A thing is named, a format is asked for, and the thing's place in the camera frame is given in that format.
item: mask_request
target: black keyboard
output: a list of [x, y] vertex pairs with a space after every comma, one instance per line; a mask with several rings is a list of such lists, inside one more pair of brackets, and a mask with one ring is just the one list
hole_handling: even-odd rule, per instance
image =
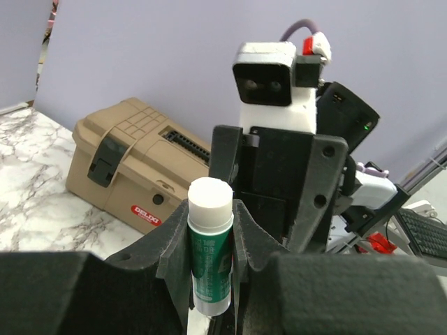
[[447, 260], [447, 225], [410, 209], [400, 209], [395, 218], [409, 238], [415, 255]]

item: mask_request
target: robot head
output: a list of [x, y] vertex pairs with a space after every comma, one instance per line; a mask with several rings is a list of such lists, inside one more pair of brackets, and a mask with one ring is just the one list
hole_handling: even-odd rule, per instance
[[240, 100], [250, 105], [286, 107], [292, 87], [317, 87], [320, 55], [297, 55], [291, 42], [245, 43], [233, 65]]

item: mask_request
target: camera lens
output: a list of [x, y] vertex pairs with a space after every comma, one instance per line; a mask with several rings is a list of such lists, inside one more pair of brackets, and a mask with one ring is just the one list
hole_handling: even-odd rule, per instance
[[279, 92], [279, 91], [281, 91], [281, 84], [278, 83], [278, 82], [271, 82], [270, 83], [270, 89], [273, 92]]
[[249, 91], [253, 91], [254, 89], [258, 88], [258, 84], [256, 84], [253, 80], [247, 80], [245, 82], [245, 89]]

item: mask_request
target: marble countertop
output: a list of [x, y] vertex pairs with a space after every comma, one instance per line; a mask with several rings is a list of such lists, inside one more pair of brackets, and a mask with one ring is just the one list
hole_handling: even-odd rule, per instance
[[[90, 251], [105, 259], [142, 234], [65, 188], [71, 132], [32, 108], [0, 116], [0, 251]], [[207, 333], [193, 310], [188, 335]]]

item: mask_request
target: tan plastic toolbox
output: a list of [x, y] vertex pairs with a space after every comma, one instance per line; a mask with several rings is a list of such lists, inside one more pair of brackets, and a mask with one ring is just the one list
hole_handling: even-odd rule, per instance
[[208, 175], [210, 146], [137, 98], [79, 120], [69, 191], [143, 233]]

